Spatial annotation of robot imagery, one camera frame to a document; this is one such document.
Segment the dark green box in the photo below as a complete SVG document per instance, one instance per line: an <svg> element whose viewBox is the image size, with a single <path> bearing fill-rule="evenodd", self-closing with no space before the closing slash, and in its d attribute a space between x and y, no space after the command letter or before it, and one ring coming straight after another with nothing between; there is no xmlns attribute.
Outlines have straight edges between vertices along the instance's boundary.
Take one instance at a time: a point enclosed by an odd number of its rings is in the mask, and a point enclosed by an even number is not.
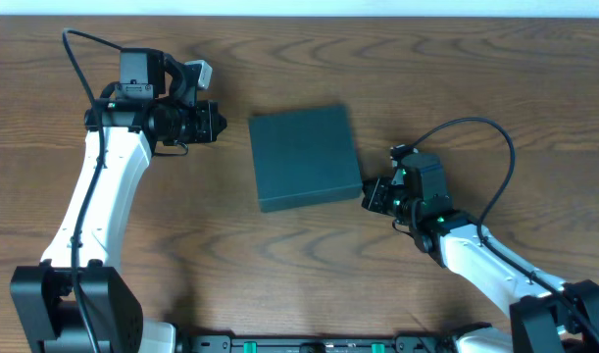
<svg viewBox="0 0 599 353"><path fill-rule="evenodd" d="M254 116L248 125L262 212L345 201L362 192L345 106Z"/></svg>

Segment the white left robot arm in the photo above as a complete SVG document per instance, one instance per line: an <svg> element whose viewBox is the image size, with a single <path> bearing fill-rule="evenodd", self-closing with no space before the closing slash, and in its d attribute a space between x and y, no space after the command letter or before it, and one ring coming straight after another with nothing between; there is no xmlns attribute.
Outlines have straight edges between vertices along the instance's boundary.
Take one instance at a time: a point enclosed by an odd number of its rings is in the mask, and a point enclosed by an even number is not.
<svg viewBox="0 0 599 353"><path fill-rule="evenodd" d="M35 266L19 266L10 292L33 352L184 352L172 324L144 316L121 275L136 188L157 146L183 156L214 142L225 118L199 100L212 67L148 48L125 48L120 78L85 113L85 155L67 213Z"/></svg>

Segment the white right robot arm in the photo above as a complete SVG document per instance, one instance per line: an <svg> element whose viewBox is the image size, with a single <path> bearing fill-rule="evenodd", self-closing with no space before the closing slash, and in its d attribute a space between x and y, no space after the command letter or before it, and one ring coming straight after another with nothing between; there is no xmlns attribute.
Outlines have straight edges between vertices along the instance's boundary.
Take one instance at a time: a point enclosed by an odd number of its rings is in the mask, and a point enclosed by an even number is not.
<svg viewBox="0 0 599 353"><path fill-rule="evenodd" d="M463 277L510 320L448 339L454 352L599 352L599 285L551 275L509 249L465 211L454 208L434 154L394 153L394 173L363 182L363 208L390 216L416 247Z"/></svg>

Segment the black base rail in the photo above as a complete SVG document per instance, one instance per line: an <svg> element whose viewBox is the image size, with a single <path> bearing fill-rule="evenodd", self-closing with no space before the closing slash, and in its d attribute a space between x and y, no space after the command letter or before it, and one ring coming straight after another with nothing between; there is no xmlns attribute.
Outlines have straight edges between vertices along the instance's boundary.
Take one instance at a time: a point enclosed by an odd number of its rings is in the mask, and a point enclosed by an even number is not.
<svg viewBox="0 0 599 353"><path fill-rule="evenodd" d="M175 349L182 353L442 353L457 352L451 337L403 334L369 337L231 337L197 335Z"/></svg>

